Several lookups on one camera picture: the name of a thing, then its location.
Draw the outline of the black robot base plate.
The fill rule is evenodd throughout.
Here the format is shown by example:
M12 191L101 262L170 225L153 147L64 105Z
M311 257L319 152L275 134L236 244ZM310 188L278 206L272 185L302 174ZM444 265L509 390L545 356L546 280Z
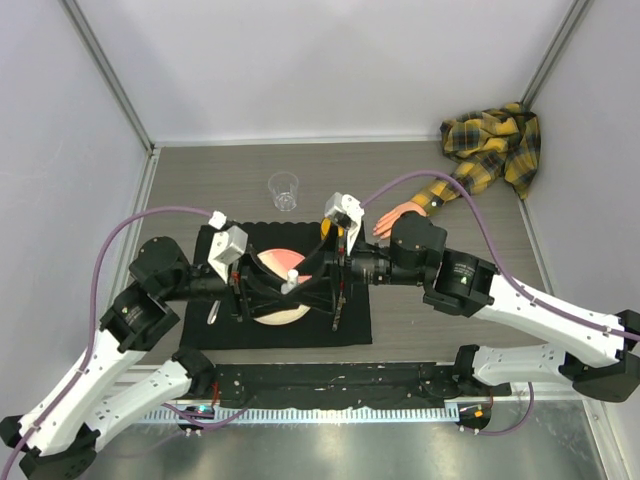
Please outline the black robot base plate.
M436 362L218 364L216 381L227 408L440 408L447 400L512 393L507 383L486 387Z

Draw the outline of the white nail polish bottle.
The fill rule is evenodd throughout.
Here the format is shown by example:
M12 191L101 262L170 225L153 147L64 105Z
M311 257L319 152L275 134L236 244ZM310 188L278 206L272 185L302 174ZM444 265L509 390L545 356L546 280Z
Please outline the white nail polish bottle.
M299 272L297 269L289 269L286 273L285 282L281 285L281 293L283 295L289 294L294 288L299 285Z

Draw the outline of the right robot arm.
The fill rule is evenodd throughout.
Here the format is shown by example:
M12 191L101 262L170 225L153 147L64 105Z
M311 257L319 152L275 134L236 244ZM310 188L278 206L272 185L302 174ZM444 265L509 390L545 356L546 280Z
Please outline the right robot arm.
M529 347L459 348L451 380L465 395L507 382L567 383L600 401L621 403L639 387L639 315L591 311L539 291L501 267L446 246L447 233L415 212L393 225L386 247L331 224L312 254L291 268L280 290L309 305L328 294L336 314L352 287L415 285L434 310L506 325L540 339Z

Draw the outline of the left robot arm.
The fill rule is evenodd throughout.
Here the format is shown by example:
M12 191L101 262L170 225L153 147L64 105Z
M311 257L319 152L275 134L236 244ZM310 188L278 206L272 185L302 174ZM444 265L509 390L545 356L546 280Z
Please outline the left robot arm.
M122 430L151 409L205 397L216 369L200 351L182 347L156 371L115 396L110 388L179 321L170 300L223 298L223 274L242 245L218 252L212 266L193 266L169 237L146 242L129 270L132 283L100 319L92 342L50 394L30 412L1 422L1 438L28 479L76 479Z

